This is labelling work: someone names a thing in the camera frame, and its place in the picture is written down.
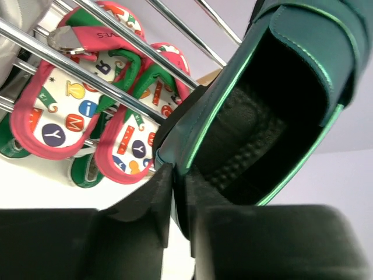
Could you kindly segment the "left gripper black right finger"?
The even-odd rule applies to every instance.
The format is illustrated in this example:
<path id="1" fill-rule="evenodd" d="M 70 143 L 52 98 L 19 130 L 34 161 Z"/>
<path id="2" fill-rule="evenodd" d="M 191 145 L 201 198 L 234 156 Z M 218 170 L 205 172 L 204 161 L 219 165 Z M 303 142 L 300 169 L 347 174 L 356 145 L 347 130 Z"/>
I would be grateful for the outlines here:
<path id="1" fill-rule="evenodd" d="M 368 279 L 346 217 L 328 205 L 234 205 L 197 170 L 185 178 L 195 279 Z"/>

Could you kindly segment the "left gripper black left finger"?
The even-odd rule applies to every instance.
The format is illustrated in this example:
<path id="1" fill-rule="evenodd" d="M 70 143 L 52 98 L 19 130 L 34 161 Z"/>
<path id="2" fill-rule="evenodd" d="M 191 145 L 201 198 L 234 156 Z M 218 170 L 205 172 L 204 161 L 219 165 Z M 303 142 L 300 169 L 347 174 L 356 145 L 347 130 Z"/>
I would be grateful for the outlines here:
<path id="1" fill-rule="evenodd" d="M 173 167 L 97 210 L 1 211 L 2 279 L 160 279 Z"/>

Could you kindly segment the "green sneaker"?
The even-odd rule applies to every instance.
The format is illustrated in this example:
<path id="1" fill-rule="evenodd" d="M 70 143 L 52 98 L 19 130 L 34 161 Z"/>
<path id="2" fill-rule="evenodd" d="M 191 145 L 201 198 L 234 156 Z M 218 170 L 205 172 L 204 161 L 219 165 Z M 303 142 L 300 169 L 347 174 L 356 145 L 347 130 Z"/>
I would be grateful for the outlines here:
<path id="1" fill-rule="evenodd" d="M 1 156 L 7 159 L 22 159 L 30 155 L 13 136 L 9 125 L 10 113 L 1 118 Z"/>
<path id="2" fill-rule="evenodd" d="M 68 176 L 70 181 L 80 188 L 95 187 L 104 178 L 96 165 L 94 153 L 73 158 Z"/>

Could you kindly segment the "pink patterned sandal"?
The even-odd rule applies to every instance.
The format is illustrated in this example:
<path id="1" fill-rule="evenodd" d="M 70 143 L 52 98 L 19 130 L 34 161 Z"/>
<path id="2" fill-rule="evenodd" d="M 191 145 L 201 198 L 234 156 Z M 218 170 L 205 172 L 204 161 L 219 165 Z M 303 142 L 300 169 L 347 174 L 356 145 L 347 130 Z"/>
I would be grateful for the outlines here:
<path id="1" fill-rule="evenodd" d="M 128 91 L 142 54 L 82 8 L 69 12 L 52 32 L 63 43 L 75 39 L 69 59 L 117 88 Z M 114 104 L 90 84 L 41 61 L 10 115 L 12 134 L 28 152 L 61 160 L 75 155 L 94 130 L 101 112 Z"/>
<path id="2" fill-rule="evenodd" d="M 132 97 L 168 117 L 190 94 L 190 89 L 149 58 L 130 89 Z M 107 123 L 95 151 L 99 171 L 120 184 L 141 181 L 153 170 L 153 141 L 159 125 L 120 106 Z"/>

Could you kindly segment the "dark green leather shoe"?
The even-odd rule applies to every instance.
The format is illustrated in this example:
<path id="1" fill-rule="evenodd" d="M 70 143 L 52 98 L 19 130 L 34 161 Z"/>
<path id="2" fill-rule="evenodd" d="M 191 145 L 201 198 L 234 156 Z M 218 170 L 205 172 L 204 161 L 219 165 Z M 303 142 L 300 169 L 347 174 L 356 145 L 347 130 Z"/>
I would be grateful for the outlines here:
<path id="1" fill-rule="evenodd" d="M 226 67 L 153 142 L 155 166 L 174 166 L 183 235 L 190 170 L 233 204 L 266 205 L 349 105 L 371 53 L 371 1 L 258 1 Z"/>

